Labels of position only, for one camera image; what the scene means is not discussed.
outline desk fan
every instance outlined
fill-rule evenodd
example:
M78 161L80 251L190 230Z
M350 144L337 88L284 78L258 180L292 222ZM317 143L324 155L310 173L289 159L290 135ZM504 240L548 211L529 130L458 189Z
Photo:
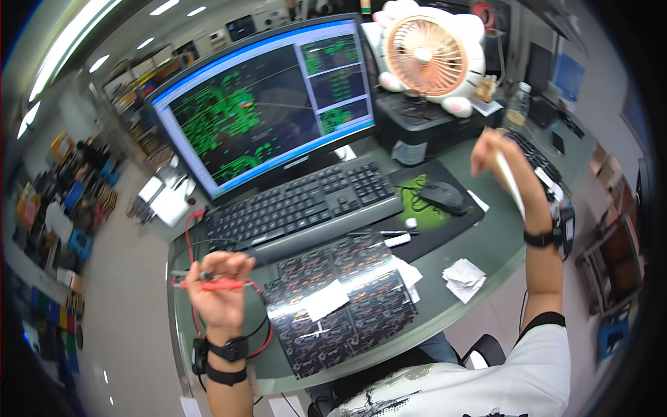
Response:
M384 3L373 20L362 27L384 89L415 90L457 117L470 116L468 97L485 71L479 17L398 0Z

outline green mouse pad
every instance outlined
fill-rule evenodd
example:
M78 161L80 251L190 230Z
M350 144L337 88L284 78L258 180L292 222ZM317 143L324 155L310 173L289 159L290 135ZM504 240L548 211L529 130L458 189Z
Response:
M436 159L413 168L405 168L389 174L392 184L403 198L403 212L392 218L375 223L374 231L405 230L406 220L417 219L420 234L412 236L408 244L392 248L397 257L412 262L428 252L454 239L475 223L484 218L484 211L470 197L466 189ZM417 196L428 179L452 184L463 195L464 205L468 213L464 216L452 216Z

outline plastic bottle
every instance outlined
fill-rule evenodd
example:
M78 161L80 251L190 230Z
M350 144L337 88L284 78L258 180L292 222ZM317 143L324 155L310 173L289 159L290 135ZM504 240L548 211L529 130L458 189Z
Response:
M519 82L519 89L512 96L510 104L507 106L505 118L502 127L511 131L521 131L530 107L530 85Z

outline black keyboard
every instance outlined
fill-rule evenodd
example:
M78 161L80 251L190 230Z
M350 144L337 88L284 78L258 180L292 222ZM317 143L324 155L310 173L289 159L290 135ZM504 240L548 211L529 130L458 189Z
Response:
M524 152L526 159L530 163L530 166L533 168L542 168L544 173L546 173L549 178L554 180L555 183L560 183L560 180L562 179L560 172L558 172L556 167L554 167L551 162L549 162L549 160L546 159L544 155L542 155L542 152L540 152L540 150L536 148L535 145L530 143L528 139L514 131L505 133L505 136L514 140L519 145L521 150Z
M292 255L403 210L370 155L263 191L206 217L211 251L254 248L263 262Z

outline jeans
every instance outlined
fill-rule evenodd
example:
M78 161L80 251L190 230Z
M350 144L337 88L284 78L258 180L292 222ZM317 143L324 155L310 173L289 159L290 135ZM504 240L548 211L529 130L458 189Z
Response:
M429 340L419 344L417 347L423 350L424 353L433 358L436 362L458 364L456 353L454 352L452 345L445 339L445 334L443 332L439 332ZM334 399L331 396L333 385L334 382L332 381L305 389L310 396L311 402L315 403L315 409L319 410L319 413L322 416L329 414L333 408Z

